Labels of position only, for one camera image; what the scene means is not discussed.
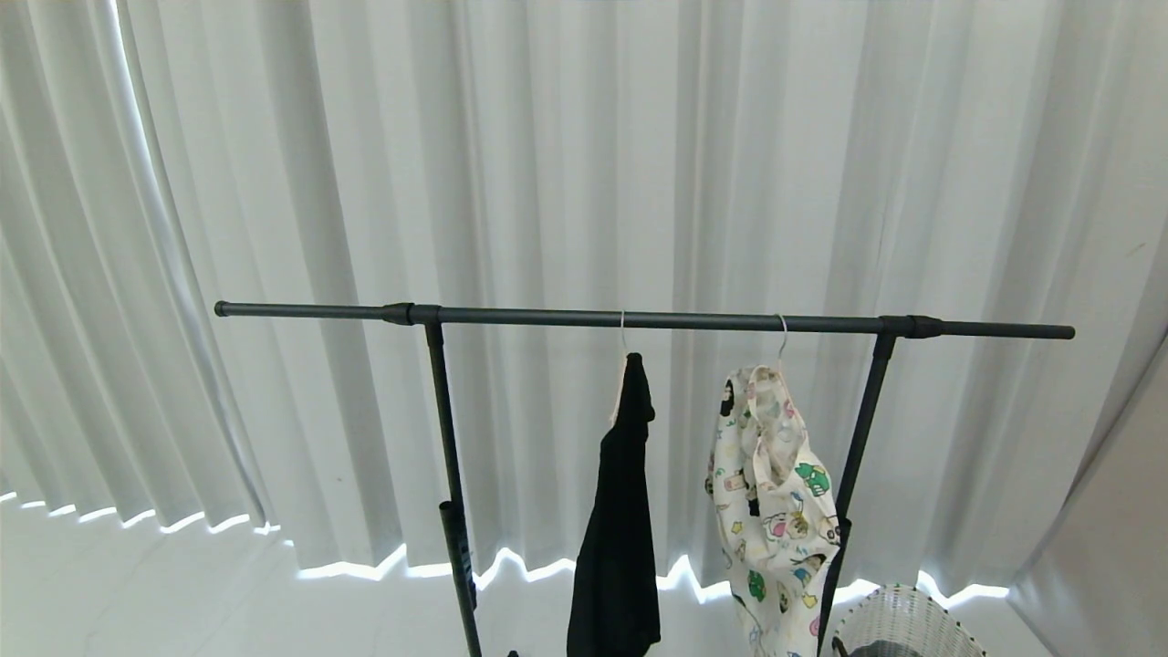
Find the floor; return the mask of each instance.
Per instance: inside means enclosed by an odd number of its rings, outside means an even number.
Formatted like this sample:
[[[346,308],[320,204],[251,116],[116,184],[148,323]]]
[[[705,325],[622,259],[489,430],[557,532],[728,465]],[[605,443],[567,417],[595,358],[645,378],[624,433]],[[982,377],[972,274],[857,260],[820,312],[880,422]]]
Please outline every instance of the floor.
[[[403,561],[381,581],[304,579],[279,532],[195,523],[162,534],[152,518],[79,524],[14,499],[0,505],[0,653],[453,657],[466,652],[446,572]],[[503,561],[479,595],[484,652],[563,655],[570,600],[570,573],[528,582]],[[682,578],[660,602],[663,641],[651,655],[745,655],[729,597],[698,603]],[[951,611],[989,655],[1050,657],[1004,600]]]

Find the black garment rack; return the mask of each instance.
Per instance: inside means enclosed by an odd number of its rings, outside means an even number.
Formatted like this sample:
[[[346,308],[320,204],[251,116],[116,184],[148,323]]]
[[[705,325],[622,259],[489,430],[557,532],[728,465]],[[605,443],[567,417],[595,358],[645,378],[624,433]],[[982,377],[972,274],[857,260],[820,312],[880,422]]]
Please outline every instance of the black garment rack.
[[[474,622],[477,593],[472,579],[471,553],[466,532],[466,507],[463,503],[463,479],[458,469],[458,445],[454,441],[454,416],[451,412],[450,386],[446,379],[446,353],[443,347],[443,324],[509,324],[527,326],[607,326],[628,328],[688,328],[710,331],[786,331],[795,333],[862,333],[876,336],[872,361],[868,369],[868,381],[860,400],[856,427],[851,433],[851,444],[839,480],[835,497],[836,518],[840,524],[840,552],[828,568],[823,585],[820,618],[820,650],[827,636],[832,601],[840,580],[840,567],[847,548],[851,523],[848,506],[860,472],[860,462],[868,444],[876,402],[884,383],[884,373],[892,358],[897,338],[922,339],[938,336],[980,336],[988,338],[1030,338],[1070,340],[1075,337],[1072,326],[1047,324],[1001,324],[994,321],[945,321],[918,314],[881,317],[812,317],[790,314],[779,319],[778,314],[717,314],[696,312],[620,312],[591,310],[531,310],[493,307],[445,307],[432,304],[397,303],[383,306],[348,305],[290,305],[245,304],[218,302],[215,314],[220,317],[306,317],[317,319],[377,319],[425,327],[430,347],[430,368],[433,373],[434,394],[438,400],[438,428],[442,436],[443,455],[446,461],[446,479],[450,484],[450,500],[438,506],[443,532],[446,534],[446,551],[454,576],[454,593],[463,616],[466,646],[471,657],[482,657],[479,631]],[[509,657],[517,657],[513,650]]]

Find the wall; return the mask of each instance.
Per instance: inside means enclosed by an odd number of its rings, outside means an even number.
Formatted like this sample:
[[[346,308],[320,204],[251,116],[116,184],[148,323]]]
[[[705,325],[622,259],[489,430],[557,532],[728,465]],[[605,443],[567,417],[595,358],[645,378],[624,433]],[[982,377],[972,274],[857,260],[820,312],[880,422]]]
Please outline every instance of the wall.
[[[1011,602],[1062,657],[1168,655],[1168,341]]]
[[[280,534],[246,525],[211,534],[200,523],[162,534],[153,519],[78,525],[76,514],[47,518],[43,507],[8,500],[0,549],[5,657],[465,655],[446,576],[410,576],[398,562],[381,581],[299,579]],[[479,600],[486,655],[564,653],[570,573],[524,582],[503,561]],[[683,581],[660,602],[663,642],[651,655],[745,655],[729,597],[698,604]],[[953,613],[995,657],[1047,655],[1001,600]]]

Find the vertical support pole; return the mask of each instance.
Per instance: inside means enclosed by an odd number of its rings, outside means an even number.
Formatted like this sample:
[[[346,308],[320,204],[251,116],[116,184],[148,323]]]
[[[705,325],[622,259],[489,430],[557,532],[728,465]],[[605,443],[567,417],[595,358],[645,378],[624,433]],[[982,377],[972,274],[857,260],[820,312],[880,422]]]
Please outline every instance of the vertical support pole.
[[[430,347],[430,369],[434,380],[434,396],[438,400],[438,429],[442,434],[442,451],[446,461],[446,480],[450,484],[450,502],[438,505],[442,528],[446,534],[446,552],[458,595],[458,610],[463,616],[466,649],[471,657],[482,657],[479,629],[474,622],[475,592],[471,578],[471,553],[466,534],[466,510],[463,506],[463,479],[458,471],[458,445],[454,442],[454,413],[450,404],[450,381],[446,379],[446,353],[442,324],[427,321],[426,346]]]
[[[888,361],[892,359],[892,347],[896,346],[895,333],[877,333],[876,346],[872,348],[872,364],[868,368],[868,382],[864,385],[864,394],[860,400],[860,413],[856,416],[856,428],[851,433],[851,444],[848,447],[848,458],[843,465],[843,476],[839,479],[840,485],[835,495],[835,513],[840,524],[840,551],[835,553],[832,566],[827,570],[827,581],[823,583],[823,600],[820,607],[819,620],[819,649],[823,650],[823,639],[827,637],[828,621],[832,614],[832,602],[835,599],[835,587],[840,583],[840,568],[843,566],[843,553],[848,547],[848,537],[851,534],[851,520],[848,519],[848,507],[851,505],[851,493],[856,487],[856,477],[860,475],[860,463],[864,458],[864,447],[868,445],[868,433],[872,428],[872,417],[876,415],[876,402],[880,401],[880,390],[884,386],[884,373],[888,371]]]

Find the curtain fold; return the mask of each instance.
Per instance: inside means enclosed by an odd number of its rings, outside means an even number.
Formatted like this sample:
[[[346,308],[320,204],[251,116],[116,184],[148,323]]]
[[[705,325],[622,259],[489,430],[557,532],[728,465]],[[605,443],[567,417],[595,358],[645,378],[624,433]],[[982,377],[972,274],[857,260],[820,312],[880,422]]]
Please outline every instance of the curtain fold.
[[[445,560],[420,331],[209,320],[218,298],[1075,324],[1071,343],[904,340],[861,471],[844,580],[1007,583],[1142,365],[1128,337],[1155,332],[1163,7],[124,0],[0,16],[16,172],[2,468],[50,506],[278,519],[304,567],[376,565],[402,542],[411,563]],[[478,568],[502,547],[529,568],[573,556],[618,332],[446,338]],[[721,579],[702,490],[716,400],[780,340],[627,332],[658,410],[662,573],[689,555]],[[785,351],[836,475],[870,346],[794,334]]]

